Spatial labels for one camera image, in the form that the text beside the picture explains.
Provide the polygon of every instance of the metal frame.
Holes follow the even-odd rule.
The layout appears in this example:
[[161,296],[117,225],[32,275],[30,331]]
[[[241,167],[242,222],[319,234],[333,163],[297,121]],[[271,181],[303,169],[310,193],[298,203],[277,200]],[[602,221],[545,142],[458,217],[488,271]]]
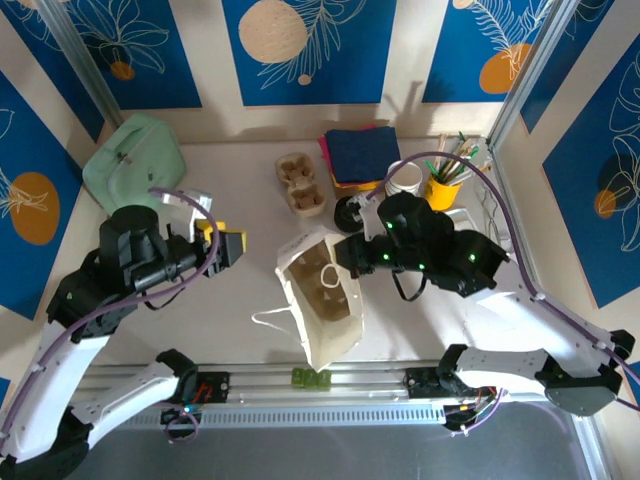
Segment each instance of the metal frame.
[[[539,275],[533,262],[532,252],[525,241],[522,219],[517,208],[515,208],[514,195],[508,178],[504,173],[504,169],[501,166],[498,149],[509,134],[513,122],[516,121],[520,115],[520,109],[531,93],[535,82],[542,73],[553,49],[563,35],[564,29],[579,3],[580,0],[556,2],[549,19],[534,42],[531,49],[533,53],[528,55],[520,71],[520,75],[518,75],[511,91],[507,94],[500,113],[488,136],[489,150],[494,158],[497,182],[505,196],[509,214],[515,223],[516,235],[523,248],[524,258],[521,258],[520,261],[525,264],[527,271],[535,281],[539,281]],[[613,451],[603,440],[603,427],[600,421],[594,417],[574,417],[574,427],[580,441],[580,447],[587,461],[591,478],[621,478],[621,473]]]
[[[335,363],[331,365],[328,391],[291,385],[293,368],[308,368],[303,364],[200,365],[201,372],[230,373],[227,402],[200,410],[202,428],[443,424],[444,405],[474,403],[476,399],[410,399],[403,383],[406,369],[436,365],[436,361]],[[98,395],[139,373],[141,368],[91,367],[74,401]],[[539,395],[519,394],[503,401],[544,400]],[[120,428],[163,428],[158,415],[162,408],[166,409],[147,409]]]
[[581,0],[565,0],[554,3],[551,13],[544,22],[536,40],[533,42],[531,53],[527,55],[524,65],[520,69],[520,74],[516,77],[511,90],[502,104],[500,113],[489,132],[489,149],[492,153],[508,133],[509,127],[515,118],[520,114],[522,105],[542,73],[542,69],[547,64],[553,49],[560,40],[560,37],[562,37],[580,1]]
[[38,14],[58,43],[105,121],[115,130],[124,121],[120,107],[69,14],[58,0],[34,0]]

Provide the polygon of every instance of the pen holder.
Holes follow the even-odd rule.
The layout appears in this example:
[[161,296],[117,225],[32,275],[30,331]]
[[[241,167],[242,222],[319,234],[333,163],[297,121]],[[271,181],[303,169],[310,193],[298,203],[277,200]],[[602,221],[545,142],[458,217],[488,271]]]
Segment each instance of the pen holder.
[[427,199],[432,210],[447,210],[453,205],[461,186],[462,183],[451,187],[442,185],[438,183],[432,175],[429,177],[429,180],[427,180],[427,185],[424,188],[424,198]]

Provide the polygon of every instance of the beige circle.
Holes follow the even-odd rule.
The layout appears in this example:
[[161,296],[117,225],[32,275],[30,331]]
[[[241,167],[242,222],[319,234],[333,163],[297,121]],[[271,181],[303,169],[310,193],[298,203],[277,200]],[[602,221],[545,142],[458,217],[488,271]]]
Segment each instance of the beige circle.
[[303,87],[304,87],[305,85],[309,85],[309,84],[311,83],[311,77],[310,77],[309,75],[307,75],[307,74],[300,75],[300,76],[298,77],[298,83],[299,83],[300,85],[302,85]]
[[282,0],[260,0],[254,4],[240,20],[238,31],[249,56],[262,63],[291,60],[307,44],[304,20]]
[[[69,0],[58,0],[58,3],[64,3],[68,1]],[[18,3],[24,5],[27,8],[30,8],[31,10],[35,10],[37,8],[35,0],[18,0]]]
[[475,0],[453,0],[453,7],[463,10],[469,7]]

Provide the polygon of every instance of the navy blue cloth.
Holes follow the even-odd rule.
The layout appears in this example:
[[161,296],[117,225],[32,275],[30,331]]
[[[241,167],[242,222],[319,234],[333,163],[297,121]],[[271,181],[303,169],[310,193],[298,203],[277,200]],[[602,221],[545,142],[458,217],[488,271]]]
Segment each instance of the navy blue cloth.
[[389,165],[400,160],[396,129],[393,127],[329,130],[325,137],[338,183],[382,180]]

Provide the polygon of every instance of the white container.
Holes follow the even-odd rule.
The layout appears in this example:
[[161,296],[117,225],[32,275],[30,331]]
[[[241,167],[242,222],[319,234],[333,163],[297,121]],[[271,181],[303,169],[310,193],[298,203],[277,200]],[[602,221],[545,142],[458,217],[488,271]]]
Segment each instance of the white container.
[[[401,161],[392,163],[389,166],[387,172],[390,172]],[[384,189],[387,192],[387,196],[395,195],[400,192],[409,192],[412,195],[418,195],[420,185],[422,184],[422,170],[415,163],[407,163],[400,170],[398,170],[393,177],[389,179]]]

